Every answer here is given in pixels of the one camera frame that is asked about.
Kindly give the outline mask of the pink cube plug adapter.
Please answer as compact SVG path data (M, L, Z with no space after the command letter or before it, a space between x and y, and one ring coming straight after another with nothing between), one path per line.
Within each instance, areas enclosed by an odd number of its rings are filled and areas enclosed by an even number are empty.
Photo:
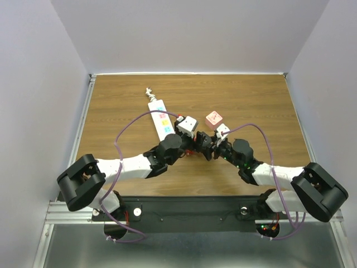
M217 129L219 125L222 123L222 121L223 121L222 116L216 111L212 111L205 117L205 124L211 130Z

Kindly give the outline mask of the white multicolour power strip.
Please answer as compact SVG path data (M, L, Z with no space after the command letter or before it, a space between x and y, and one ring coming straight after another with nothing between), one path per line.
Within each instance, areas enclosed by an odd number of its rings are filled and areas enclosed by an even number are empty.
M162 113L162 111L166 111L163 100L149 102L148 108L150 111L156 111L151 113L151 116L160 141L163 141L167 135L175 133L170 116L167 113Z

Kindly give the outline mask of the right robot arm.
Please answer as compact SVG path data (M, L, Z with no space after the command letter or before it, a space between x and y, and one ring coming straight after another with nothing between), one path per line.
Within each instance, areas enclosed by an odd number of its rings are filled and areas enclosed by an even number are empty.
M273 166L258 161L244 139L229 142L219 134L198 132L196 150L207 160L222 157L238 168L238 175L247 184L276 187L257 203L257 213L263 218L289 210L328 222L349 197L347 190L318 163L304 167Z

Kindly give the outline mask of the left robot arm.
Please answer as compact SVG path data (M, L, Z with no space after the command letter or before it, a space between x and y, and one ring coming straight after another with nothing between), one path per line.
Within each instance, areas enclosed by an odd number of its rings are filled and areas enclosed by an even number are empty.
M63 171L56 181L69 211L91 207L118 220L126 206L114 190L117 182L160 176L194 146L194 133L177 130L157 146L134 157L106 160L86 154Z

